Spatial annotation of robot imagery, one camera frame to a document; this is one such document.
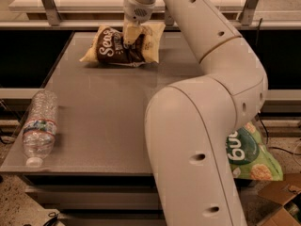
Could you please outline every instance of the chip bag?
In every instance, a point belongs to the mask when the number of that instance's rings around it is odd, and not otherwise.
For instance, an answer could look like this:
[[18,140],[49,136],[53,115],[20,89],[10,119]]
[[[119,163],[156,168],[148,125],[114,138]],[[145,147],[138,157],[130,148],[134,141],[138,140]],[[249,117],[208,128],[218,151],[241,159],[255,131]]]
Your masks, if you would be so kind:
[[226,151],[234,178],[283,180],[281,166],[267,151],[260,131],[252,122],[228,136]]
[[165,25],[141,25],[142,32],[133,45],[123,44],[123,34],[107,25],[101,25],[91,47],[80,59],[82,62],[104,62],[138,67],[159,62],[159,45]]

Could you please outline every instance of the bottle label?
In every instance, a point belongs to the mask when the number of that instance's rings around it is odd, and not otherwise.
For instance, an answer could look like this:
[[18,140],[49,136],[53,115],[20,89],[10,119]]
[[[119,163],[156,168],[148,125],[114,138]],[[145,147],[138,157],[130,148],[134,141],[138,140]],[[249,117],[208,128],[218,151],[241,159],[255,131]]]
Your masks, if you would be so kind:
[[30,120],[24,125],[23,134],[31,131],[45,132],[54,136],[56,133],[56,124],[54,121],[46,119]]

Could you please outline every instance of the upside-down bottle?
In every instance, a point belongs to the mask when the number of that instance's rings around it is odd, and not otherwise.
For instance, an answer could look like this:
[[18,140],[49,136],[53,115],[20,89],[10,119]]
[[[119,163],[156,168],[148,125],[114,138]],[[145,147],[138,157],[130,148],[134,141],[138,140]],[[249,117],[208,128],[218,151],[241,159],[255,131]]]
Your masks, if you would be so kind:
[[24,153],[29,167],[40,167],[55,144],[57,96],[40,90],[32,98],[23,130]]

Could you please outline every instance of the floor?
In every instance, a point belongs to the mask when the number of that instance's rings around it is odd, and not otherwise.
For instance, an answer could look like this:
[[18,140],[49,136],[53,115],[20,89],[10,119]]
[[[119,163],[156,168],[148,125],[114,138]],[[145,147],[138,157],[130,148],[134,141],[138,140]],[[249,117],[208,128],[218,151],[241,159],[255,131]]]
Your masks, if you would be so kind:
[[[1,21],[26,21],[24,14],[11,13],[8,5],[13,0],[0,0]],[[300,0],[260,0],[255,19],[300,20]],[[278,131],[281,128],[292,128],[298,131],[298,120],[294,121],[267,121],[268,129]],[[295,137],[269,137],[266,143],[268,147],[279,147],[288,151],[301,153],[301,133]],[[6,157],[11,144],[0,143],[0,165]],[[285,173],[301,172],[301,156],[293,156],[290,153],[270,149],[276,160],[280,163]],[[15,175],[2,175],[0,182],[0,226],[40,226],[49,220],[48,214],[54,210],[45,210],[31,200],[25,193],[25,183]],[[271,213],[277,205],[257,197],[257,192],[263,188],[266,182],[257,182],[242,190],[241,199],[245,210],[248,226],[255,226],[266,215]]]

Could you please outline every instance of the green chip bag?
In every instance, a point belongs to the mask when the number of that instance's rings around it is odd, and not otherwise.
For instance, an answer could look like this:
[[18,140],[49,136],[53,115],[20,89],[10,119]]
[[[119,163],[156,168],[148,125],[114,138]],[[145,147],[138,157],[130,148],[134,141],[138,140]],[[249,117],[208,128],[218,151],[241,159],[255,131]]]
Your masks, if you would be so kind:
[[234,178],[283,180],[281,166],[267,151],[261,133],[252,122],[228,136],[226,151]]

